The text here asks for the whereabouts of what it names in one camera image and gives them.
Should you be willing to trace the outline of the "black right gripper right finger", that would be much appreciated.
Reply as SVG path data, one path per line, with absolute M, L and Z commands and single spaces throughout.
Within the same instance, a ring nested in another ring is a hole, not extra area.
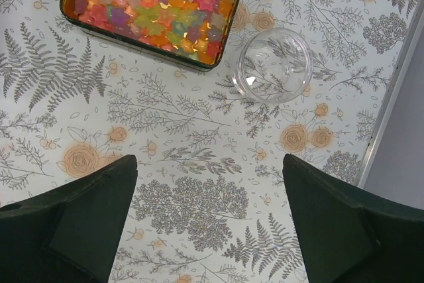
M 310 282 L 422 282 L 423 210 L 286 154 L 283 177 Z

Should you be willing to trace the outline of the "clear plastic jar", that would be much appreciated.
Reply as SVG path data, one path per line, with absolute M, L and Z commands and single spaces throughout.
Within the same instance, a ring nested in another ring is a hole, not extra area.
M 313 55 L 298 33 L 270 28 L 253 36 L 235 60 L 232 83 L 245 98 L 282 104 L 299 95 L 313 75 Z

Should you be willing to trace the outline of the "floral patterned table mat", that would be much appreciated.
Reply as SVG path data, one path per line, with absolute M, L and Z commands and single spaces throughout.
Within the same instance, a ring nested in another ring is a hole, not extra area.
M 137 184 L 108 282 L 308 282 L 282 175 L 294 154 L 353 183 L 419 0 L 240 0 L 203 72 L 95 36 L 60 0 L 1 0 L 1 206 L 131 154 Z M 288 28 L 313 75 L 282 104 L 232 76 Z

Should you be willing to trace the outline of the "square tin of star candies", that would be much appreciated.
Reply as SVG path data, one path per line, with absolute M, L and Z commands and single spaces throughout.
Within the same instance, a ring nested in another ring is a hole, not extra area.
M 240 0 L 60 0 L 95 36 L 207 72 L 222 59 Z

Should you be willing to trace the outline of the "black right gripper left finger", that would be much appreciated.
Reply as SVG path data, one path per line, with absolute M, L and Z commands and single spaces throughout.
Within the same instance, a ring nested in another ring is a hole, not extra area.
M 107 282 L 133 198 L 126 155 L 88 176 L 1 208 L 2 282 Z

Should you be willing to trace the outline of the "aluminium table edge rail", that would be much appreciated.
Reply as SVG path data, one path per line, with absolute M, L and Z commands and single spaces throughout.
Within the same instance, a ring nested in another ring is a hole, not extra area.
M 372 163 L 387 127 L 390 115 L 392 114 L 396 99 L 413 58 L 422 30 L 423 0 L 419 0 L 414 11 L 411 24 L 407 30 L 406 39 L 402 44 L 401 51 L 396 61 L 392 78 L 382 100 L 381 108 L 376 118 L 376 123 L 372 129 L 370 138 L 368 139 L 364 158 L 354 181 L 354 185 L 359 188 L 363 188 L 365 186 Z

